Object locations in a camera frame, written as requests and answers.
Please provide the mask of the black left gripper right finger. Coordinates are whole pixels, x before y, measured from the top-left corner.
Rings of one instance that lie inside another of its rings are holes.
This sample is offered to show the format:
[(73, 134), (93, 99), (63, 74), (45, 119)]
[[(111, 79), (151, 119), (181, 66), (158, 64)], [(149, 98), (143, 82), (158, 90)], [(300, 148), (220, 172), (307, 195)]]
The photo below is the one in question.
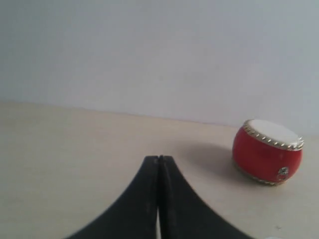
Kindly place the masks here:
[(171, 156), (159, 157), (158, 209), (162, 239), (250, 238), (197, 195)]

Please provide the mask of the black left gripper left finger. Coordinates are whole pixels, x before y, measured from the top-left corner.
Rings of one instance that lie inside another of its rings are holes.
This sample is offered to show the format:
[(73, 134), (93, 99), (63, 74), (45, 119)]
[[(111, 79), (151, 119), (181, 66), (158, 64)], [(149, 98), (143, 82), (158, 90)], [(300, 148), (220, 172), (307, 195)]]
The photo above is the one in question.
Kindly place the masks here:
[(159, 157), (144, 158), (121, 196), (70, 239), (155, 239)]

